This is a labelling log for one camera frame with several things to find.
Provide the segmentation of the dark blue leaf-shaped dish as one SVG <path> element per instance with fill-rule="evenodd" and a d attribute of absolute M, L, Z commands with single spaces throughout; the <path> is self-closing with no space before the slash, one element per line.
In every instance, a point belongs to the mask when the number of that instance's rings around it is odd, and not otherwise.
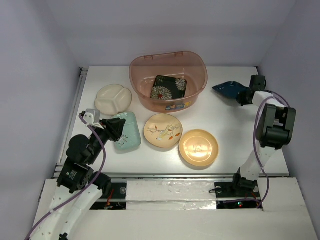
<path fill-rule="evenodd" d="M 249 87 L 242 85 L 236 81 L 228 81 L 212 87 L 212 89 L 219 95 L 236 100 L 239 93 L 247 91 Z"/>

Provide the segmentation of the beige bird-painted plate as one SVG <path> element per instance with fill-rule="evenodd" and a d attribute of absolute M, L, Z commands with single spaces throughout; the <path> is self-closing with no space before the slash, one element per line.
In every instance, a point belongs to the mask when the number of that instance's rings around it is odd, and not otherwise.
<path fill-rule="evenodd" d="M 175 146 L 183 134 L 182 123 L 166 113 L 155 114 L 144 125 L 145 139 L 155 147 L 169 149 Z"/>

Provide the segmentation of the black floral square plate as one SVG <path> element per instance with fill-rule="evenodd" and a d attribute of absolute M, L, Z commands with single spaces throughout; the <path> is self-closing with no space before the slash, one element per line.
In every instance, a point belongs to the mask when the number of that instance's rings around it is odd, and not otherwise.
<path fill-rule="evenodd" d="M 187 81 L 184 78 L 158 75 L 151 88 L 150 98 L 155 100 L 174 100 L 185 97 Z"/>

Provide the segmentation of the orange round bear plate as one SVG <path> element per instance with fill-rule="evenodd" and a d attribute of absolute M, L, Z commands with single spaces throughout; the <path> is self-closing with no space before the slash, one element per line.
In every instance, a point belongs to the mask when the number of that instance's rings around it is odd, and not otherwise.
<path fill-rule="evenodd" d="M 202 129 L 194 129 L 181 137 L 179 152 L 188 164 L 204 168 L 216 161 L 219 155 L 219 144 L 211 133 Z"/>

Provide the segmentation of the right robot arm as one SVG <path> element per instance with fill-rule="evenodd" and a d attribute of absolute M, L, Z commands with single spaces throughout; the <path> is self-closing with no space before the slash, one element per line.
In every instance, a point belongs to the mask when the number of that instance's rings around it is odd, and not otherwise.
<path fill-rule="evenodd" d="M 258 110 L 252 153 L 230 183 L 230 190 L 235 196 L 252 193 L 258 186 L 260 174 L 267 176 L 267 162 L 292 140 L 297 111 L 281 95 L 267 91 L 266 86 L 265 76 L 252 75 L 249 87 L 239 92 L 236 98 L 241 106 L 253 104 Z"/>

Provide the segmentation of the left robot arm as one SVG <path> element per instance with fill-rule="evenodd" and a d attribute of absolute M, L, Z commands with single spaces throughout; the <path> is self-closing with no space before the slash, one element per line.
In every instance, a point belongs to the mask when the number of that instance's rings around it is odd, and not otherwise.
<path fill-rule="evenodd" d="M 106 162 L 105 145 L 120 140 L 125 119 L 100 119 L 89 112 L 79 114 L 89 128 L 89 137 L 79 134 L 71 138 L 66 151 L 67 159 L 56 181 L 49 211 L 34 224 L 28 240 L 71 240 L 76 229 L 93 204 L 110 194 L 111 178 L 94 171 L 91 165 L 99 155 Z"/>

